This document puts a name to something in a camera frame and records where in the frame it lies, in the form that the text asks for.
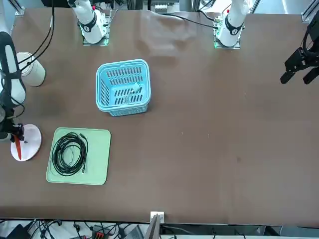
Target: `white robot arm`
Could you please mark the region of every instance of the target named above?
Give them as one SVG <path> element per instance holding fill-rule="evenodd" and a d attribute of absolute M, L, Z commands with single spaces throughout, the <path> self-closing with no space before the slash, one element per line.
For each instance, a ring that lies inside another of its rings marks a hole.
<path fill-rule="evenodd" d="M 232 0 L 229 13 L 223 17 L 223 25 L 217 36 L 224 46 L 231 47 L 237 43 L 248 11 L 247 0 Z"/>
<path fill-rule="evenodd" d="M 3 2 L 0 0 L 0 141 L 23 140 L 23 126 L 13 122 L 14 108 L 26 97 L 16 51 L 4 20 Z"/>
<path fill-rule="evenodd" d="M 84 38 L 91 44 L 98 43 L 107 33 L 104 13 L 93 10 L 89 0 L 67 0 L 80 22 Z"/>

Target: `red object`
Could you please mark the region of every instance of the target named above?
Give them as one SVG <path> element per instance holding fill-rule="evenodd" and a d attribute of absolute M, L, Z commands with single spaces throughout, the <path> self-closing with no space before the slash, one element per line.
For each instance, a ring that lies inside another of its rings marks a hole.
<path fill-rule="evenodd" d="M 103 233 L 95 233 L 95 238 L 102 239 L 102 238 L 104 238 L 104 234 Z"/>
<path fill-rule="evenodd" d="M 18 139 L 18 137 L 16 135 L 13 136 L 14 137 L 14 142 L 15 142 L 15 146 L 16 146 L 16 150 L 18 152 L 18 157 L 21 160 L 21 145 L 20 145 L 20 140 Z"/>

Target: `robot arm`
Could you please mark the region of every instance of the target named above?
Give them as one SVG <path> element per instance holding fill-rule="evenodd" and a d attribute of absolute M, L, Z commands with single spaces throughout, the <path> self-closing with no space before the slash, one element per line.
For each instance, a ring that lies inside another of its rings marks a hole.
<path fill-rule="evenodd" d="M 0 69 L 0 141 L 23 140 L 23 126 L 13 122 L 13 109 L 24 102 L 26 90 L 12 38 L 4 31 L 0 32 Z"/>
<path fill-rule="evenodd" d="M 67 0 L 80 22 L 82 34 L 87 42 L 98 43 L 107 34 L 104 13 L 93 10 L 89 0 Z"/>
<path fill-rule="evenodd" d="M 307 49 L 307 37 L 310 35 L 313 46 Z M 303 46 L 297 50 L 285 61 L 286 72 L 280 78 L 282 84 L 287 83 L 297 71 L 312 68 L 305 76 L 304 83 L 309 84 L 319 75 L 319 11 L 313 17 L 303 39 Z"/>
<path fill-rule="evenodd" d="M 224 46 L 232 47 L 237 43 L 248 11 L 247 0 L 232 0 L 229 13 L 224 17 L 217 36 Z"/>

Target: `table surface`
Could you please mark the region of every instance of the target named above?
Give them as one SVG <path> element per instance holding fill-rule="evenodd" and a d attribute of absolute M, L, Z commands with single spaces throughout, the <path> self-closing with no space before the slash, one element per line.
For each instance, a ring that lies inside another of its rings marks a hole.
<path fill-rule="evenodd" d="M 40 45 L 50 11 L 16 19 L 17 52 Z M 211 28 L 149 11 L 118 11 L 109 46 L 85 47 L 72 11 L 55 12 L 46 79 L 27 87 L 21 117 L 42 146 L 20 163 L 0 145 L 0 217 L 147 222 L 164 211 L 170 223 L 318 225 L 319 82 L 304 85 L 301 72 L 280 83 L 306 29 L 300 16 L 248 15 L 241 50 L 230 50 L 213 48 Z M 148 112 L 99 111 L 98 67 L 139 58 L 150 67 Z M 45 180 L 57 127 L 111 132 L 103 186 Z"/>

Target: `light blue plastic basket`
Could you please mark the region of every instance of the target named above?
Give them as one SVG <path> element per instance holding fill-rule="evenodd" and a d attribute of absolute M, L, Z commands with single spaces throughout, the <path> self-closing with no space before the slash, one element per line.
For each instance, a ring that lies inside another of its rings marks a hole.
<path fill-rule="evenodd" d="M 99 110 L 111 116 L 143 113 L 150 99 L 150 70 L 146 61 L 106 63 L 98 68 L 95 101 Z"/>

